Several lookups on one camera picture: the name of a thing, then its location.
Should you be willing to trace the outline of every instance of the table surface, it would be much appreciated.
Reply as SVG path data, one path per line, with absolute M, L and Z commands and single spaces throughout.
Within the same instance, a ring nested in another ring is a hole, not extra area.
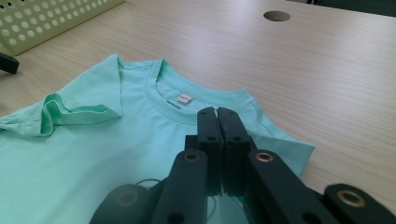
M 268 21 L 280 10 L 288 21 Z M 127 0 L 16 58 L 0 116 L 41 100 L 117 52 L 167 59 L 208 88 L 246 88 L 315 149 L 302 176 L 365 190 L 396 213 L 396 18 L 272 0 Z

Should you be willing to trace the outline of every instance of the crew neck collar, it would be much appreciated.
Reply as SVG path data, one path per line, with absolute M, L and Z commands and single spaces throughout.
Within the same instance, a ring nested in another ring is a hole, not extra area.
M 177 110 L 169 102 L 164 100 L 158 93 L 156 83 L 163 80 L 169 86 L 184 92 L 194 100 L 212 105 L 214 107 L 226 107 L 235 112 L 241 111 L 253 100 L 245 89 L 239 91 L 217 91 L 197 85 L 182 77 L 165 59 L 153 61 L 151 70 L 146 81 L 146 94 L 156 109 L 168 117 L 178 122 L 195 125 L 196 112 L 185 112 Z

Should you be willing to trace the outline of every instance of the mint green t-shirt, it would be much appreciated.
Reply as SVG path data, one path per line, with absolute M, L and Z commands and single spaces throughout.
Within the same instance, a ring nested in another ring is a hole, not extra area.
M 179 103 L 181 93 L 192 100 Z M 209 106 L 236 111 L 258 148 L 302 173 L 314 147 L 277 128 L 246 90 L 210 90 L 166 60 L 115 54 L 0 118 L 0 223 L 89 223 L 114 188 L 166 178 L 186 134 L 197 132 L 196 113 Z M 246 223 L 237 200 L 216 200 L 207 223 Z

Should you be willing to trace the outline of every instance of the t-shirt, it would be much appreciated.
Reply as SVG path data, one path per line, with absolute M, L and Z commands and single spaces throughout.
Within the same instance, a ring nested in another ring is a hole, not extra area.
M 177 101 L 182 93 L 189 103 Z M 185 136 L 197 134 L 196 113 L 209 106 L 237 112 L 258 148 L 302 173 L 314 147 L 277 128 L 246 90 L 210 90 L 164 59 L 114 54 L 0 118 L 0 223 L 89 223 L 114 188 L 166 178 Z M 207 223 L 246 222 L 238 200 L 213 200 Z

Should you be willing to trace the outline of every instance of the perforated panel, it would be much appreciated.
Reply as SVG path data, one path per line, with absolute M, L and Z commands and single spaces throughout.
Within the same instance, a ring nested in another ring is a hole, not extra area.
M 15 56 L 124 0 L 0 0 L 0 52 Z

